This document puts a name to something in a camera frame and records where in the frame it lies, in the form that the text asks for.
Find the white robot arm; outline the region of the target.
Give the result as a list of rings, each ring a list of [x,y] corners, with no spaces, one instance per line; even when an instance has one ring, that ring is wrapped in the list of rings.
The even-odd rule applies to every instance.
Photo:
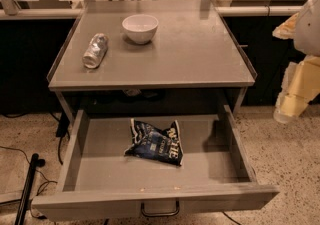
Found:
[[[320,0],[308,0],[272,35],[292,39],[294,48],[305,54],[298,64],[289,63],[276,101],[273,117],[287,124],[298,118],[320,94]]]

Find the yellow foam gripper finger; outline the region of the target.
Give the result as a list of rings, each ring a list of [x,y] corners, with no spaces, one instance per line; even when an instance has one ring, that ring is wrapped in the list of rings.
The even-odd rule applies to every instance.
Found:
[[[290,62],[281,87],[273,117],[287,124],[298,118],[320,94],[320,57],[306,56],[299,63]]]
[[[281,25],[276,27],[272,35],[278,39],[293,39],[295,35],[296,21],[298,18],[298,13],[295,13],[290,18],[288,18]]]

